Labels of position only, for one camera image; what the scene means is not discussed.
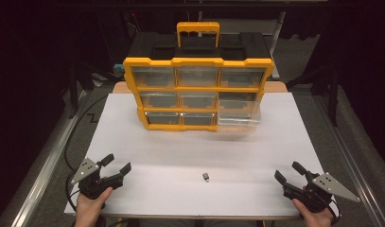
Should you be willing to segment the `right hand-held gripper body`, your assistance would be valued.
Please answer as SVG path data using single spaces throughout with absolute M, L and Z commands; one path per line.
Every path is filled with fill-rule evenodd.
M 287 179 L 282 177 L 283 195 L 290 200 L 297 199 L 312 213 L 323 211 L 332 202 L 333 196 L 360 202 L 358 196 L 328 172 L 309 175 L 307 185 L 303 189 L 288 183 Z

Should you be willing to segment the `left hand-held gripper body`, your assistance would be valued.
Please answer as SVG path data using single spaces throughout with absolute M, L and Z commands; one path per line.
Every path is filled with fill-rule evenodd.
M 111 187 L 116 189 L 123 185 L 124 176 L 119 172 L 110 177 L 101 177 L 100 170 L 103 166 L 90 158 L 85 157 L 73 177 L 71 184 L 77 184 L 79 191 L 89 199 L 96 199 L 105 189 Z

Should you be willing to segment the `tall clear plastic drawer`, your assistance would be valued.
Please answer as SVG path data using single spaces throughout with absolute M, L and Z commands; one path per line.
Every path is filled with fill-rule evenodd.
M 220 92 L 217 131 L 251 133 L 261 123 L 260 100 L 257 93 Z

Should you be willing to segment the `yellow black drawer organizer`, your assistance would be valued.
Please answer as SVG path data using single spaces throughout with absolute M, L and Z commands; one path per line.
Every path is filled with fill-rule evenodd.
M 213 129 L 151 128 L 145 124 L 138 111 L 140 100 L 135 96 L 136 86 L 131 75 L 133 66 L 179 67 L 260 67 L 265 70 L 260 85 L 261 99 L 265 83 L 271 76 L 274 62 L 259 32 L 221 34 L 217 22 L 180 22 L 175 34 L 141 32 L 136 35 L 128 56 L 123 61 L 125 81 L 134 95 L 137 115 L 148 130 L 160 131 L 217 131 Z

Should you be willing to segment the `person's left hand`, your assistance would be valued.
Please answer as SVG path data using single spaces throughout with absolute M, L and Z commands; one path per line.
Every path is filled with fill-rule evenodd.
M 89 199 L 82 193 L 77 198 L 75 227 L 95 227 L 103 203 L 112 195 L 108 187 L 96 199 Z

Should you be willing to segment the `person's right hand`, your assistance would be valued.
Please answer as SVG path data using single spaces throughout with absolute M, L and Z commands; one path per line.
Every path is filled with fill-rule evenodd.
M 319 213 L 312 213 L 297 199 L 293 199 L 292 204 L 303 216 L 306 227 L 331 227 L 334 218 L 327 208 Z

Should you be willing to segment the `black metal stand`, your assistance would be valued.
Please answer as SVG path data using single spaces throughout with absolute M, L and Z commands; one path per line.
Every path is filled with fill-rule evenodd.
M 334 127 L 337 123 L 337 104 L 339 72 L 334 64 L 324 64 L 315 69 L 305 71 L 300 77 L 289 81 L 286 86 L 292 88 L 298 84 L 311 83 L 310 92 L 314 96 L 328 94 L 327 116 Z
M 93 78 L 92 74 L 97 73 L 109 82 L 117 83 L 120 81 L 113 73 L 104 71 L 93 66 L 91 63 L 85 61 L 69 61 L 68 62 L 68 82 L 69 82 L 69 100 L 70 100 L 70 115 L 69 118 L 73 119 L 76 112 L 79 109 L 79 95 L 78 84 L 81 85 L 83 90 L 93 90 Z

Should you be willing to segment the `set of small clear drawers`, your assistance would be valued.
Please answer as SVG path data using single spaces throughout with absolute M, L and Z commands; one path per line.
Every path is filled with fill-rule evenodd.
M 260 67 L 143 67 L 131 75 L 140 100 L 141 118 L 151 128 L 213 129 L 217 127 L 220 92 L 257 93 L 265 70 Z

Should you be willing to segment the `grey metal pole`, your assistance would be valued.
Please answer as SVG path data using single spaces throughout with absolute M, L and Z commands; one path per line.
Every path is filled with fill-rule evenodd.
M 275 48 L 276 48 L 278 40 L 279 40 L 279 35 L 281 32 L 282 26 L 284 24 L 285 16 L 286 16 L 286 13 L 284 11 L 281 11 L 278 15 L 277 20 L 275 21 L 275 24 L 274 24 L 274 30 L 272 33 L 272 41 L 271 41 L 271 48 L 270 48 L 270 53 L 272 56 L 274 55 L 274 51 L 275 51 Z M 277 67 L 273 68 L 271 77 L 273 80 L 279 80 L 280 79 L 280 75 L 279 75 Z

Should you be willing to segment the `aluminium floor rail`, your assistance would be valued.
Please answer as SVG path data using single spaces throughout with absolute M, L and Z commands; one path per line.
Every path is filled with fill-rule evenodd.
M 343 140 L 340 129 L 334 126 L 331 122 L 324 100 L 320 96 L 315 96 L 313 99 L 324 116 L 329 129 L 332 131 L 332 134 L 338 144 L 341 158 L 347 167 L 348 173 L 355 188 L 357 189 L 360 200 L 370 215 L 372 222 L 375 227 L 385 227 L 385 214 L 381 210 L 379 203 L 376 201 L 376 194 L 373 192 L 370 185 L 366 182 L 363 174 L 360 172 L 360 167 L 355 161 L 355 157 L 351 154 L 346 142 Z
M 80 112 L 84 109 L 90 93 L 81 91 L 79 93 L 79 109 L 73 119 L 69 118 L 70 106 L 65 109 L 64 116 L 59 120 L 58 126 L 50 134 L 42 150 L 44 160 L 40 163 L 40 169 L 34 171 L 34 180 L 26 191 L 26 197 L 21 204 L 21 208 L 16 213 L 15 219 L 9 224 L 9 227 L 26 227 L 39 205 L 51 177 L 57 167 L 58 161 L 68 144 L 70 134 L 75 128 Z

